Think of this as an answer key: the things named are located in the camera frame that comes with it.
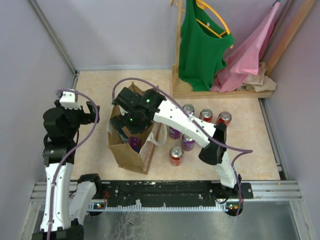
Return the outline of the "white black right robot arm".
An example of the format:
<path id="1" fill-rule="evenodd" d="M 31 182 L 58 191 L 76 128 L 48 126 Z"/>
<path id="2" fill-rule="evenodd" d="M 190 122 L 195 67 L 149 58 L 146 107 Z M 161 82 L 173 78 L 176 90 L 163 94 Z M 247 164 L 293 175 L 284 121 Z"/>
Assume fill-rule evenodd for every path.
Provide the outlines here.
<path id="1" fill-rule="evenodd" d="M 227 152 L 225 124 L 215 125 L 188 114 L 162 90 L 148 89 L 140 94 L 124 87 L 119 94 L 112 94 L 112 104 L 119 107 L 120 113 L 109 122 L 123 143 L 129 139 L 123 128 L 136 135 L 153 123 L 172 127 L 201 146 L 199 159 L 215 168 L 227 197 L 235 198 L 241 192 L 239 176 Z"/>

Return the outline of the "red coca-cola can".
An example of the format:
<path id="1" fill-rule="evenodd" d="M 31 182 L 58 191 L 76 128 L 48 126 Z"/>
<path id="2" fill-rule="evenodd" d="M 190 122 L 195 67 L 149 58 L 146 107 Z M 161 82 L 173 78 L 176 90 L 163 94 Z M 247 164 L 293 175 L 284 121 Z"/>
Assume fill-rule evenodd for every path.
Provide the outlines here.
<path id="1" fill-rule="evenodd" d="M 171 165 L 173 165 L 174 167 L 180 166 L 182 163 L 183 156 L 184 151 L 181 147 L 175 146 L 171 148 L 169 151 L 169 160 Z"/>

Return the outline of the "purple fanta can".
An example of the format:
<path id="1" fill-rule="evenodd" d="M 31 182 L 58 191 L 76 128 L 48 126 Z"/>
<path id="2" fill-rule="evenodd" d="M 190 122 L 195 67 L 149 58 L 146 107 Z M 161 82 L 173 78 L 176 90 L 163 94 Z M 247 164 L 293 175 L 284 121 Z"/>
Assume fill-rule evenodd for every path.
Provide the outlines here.
<path id="1" fill-rule="evenodd" d="M 194 114 L 195 113 L 195 108 L 192 104 L 186 103 L 183 106 L 183 109 L 188 113 L 188 114 Z"/>
<path id="2" fill-rule="evenodd" d="M 187 136 L 186 134 L 183 134 L 181 139 L 181 148 L 184 151 L 191 151 L 195 146 L 195 142 L 196 141 L 193 138 Z"/>
<path id="3" fill-rule="evenodd" d="M 137 153 L 139 153 L 142 148 L 142 140 L 136 136 L 130 136 L 128 138 L 128 144 Z"/>
<path id="4" fill-rule="evenodd" d="M 178 131 L 175 128 L 169 127 L 169 136 L 173 139 L 173 140 L 177 140 L 181 137 L 181 132 Z"/>

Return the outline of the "red coke can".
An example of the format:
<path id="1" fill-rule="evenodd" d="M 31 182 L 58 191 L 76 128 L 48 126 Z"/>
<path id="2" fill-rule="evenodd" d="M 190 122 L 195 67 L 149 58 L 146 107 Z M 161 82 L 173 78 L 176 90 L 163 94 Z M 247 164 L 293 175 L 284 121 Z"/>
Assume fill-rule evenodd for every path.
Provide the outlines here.
<path id="1" fill-rule="evenodd" d="M 200 114 L 199 114 L 199 118 L 202 120 L 202 121 L 205 121 L 205 122 L 208 122 L 208 123 L 211 123 L 212 122 L 212 119 L 213 119 L 213 113 L 210 109 L 203 109 Z"/>

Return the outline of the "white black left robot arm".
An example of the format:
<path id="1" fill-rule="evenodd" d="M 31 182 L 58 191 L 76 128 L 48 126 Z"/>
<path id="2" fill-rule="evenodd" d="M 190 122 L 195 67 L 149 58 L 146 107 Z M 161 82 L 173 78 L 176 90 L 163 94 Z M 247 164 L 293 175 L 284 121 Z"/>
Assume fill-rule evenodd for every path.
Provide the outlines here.
<path id="1" fill-rule="evenodd" d="M 77 102 L 61 103 L 43 114 L 46 135 L 43 139 L 43 162 L 46 172 L 45 208 L 39 232 L 33 240 L 82 240 L 84 219 L 92 198 L 103 195 L 104 186 L 97 173 L 82 175 L 70 199 L 70 182 L 75 163 L 81 125 L 99 122 L 99 106 L 87 101 L 89 112 Z"/>

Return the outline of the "tan canvas tote bag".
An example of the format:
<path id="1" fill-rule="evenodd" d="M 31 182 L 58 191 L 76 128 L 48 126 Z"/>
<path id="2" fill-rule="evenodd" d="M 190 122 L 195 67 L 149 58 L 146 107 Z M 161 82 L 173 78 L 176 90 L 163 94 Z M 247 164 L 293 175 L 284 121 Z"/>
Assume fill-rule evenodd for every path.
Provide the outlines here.
<path id="1" fill-rule="evenodd" d="M 129 88 L 134 93 L 139 93 L 141 95 L 149 90 L 141 90 L 134 83 L 125 88 Z M 120 113 L 121 110 L 119 107 L 113 105 L 110 119 Z M 130 147 L 128 141 L 126 143 L 121 141 L 119 135 L 110 124 L 110 119 L 108 123 L 108 144 L 118 166 L 132 172 L 146 175 L 149 172 L 155 148 L 166 142 L 165 140 L 158 142 L 160 130 L 166 132 L 166 128 L 162 127 L 161 123 L 152 121 L 151 126 L 143 133 L 131 134 L 126 127 L 123 127 L 122 130 L 128 137 L 138 137 L 141 139 L 142 147 L 140 152 L 137 153 Z"/>

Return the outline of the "red cola can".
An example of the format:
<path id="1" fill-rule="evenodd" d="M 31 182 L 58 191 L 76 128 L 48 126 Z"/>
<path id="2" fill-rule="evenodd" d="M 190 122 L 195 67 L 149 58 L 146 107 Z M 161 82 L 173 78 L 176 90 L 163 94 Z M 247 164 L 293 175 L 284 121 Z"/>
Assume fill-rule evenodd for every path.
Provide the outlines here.
<path id="1" fill-rule="evenodd" d="M 225 124 L 227 127 L 229 126 L 230 122 L 232 121 L 232 115 L 228 111 L 222 111 L 217 118 L 216 125 L 219 123 Z"/>

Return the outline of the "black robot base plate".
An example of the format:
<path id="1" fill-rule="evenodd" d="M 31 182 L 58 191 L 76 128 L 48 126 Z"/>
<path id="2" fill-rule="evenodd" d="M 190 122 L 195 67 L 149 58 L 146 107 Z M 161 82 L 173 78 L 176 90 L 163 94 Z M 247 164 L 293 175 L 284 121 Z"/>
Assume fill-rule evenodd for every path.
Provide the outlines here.
<path id="1" fill-rule="evenodd" d="M 90 211 L 142 208 L 214 207 L 215 201 L 238 201 L 239 188 L 211 180 L 111 180 L 103 181 L 89 203 Z"/>

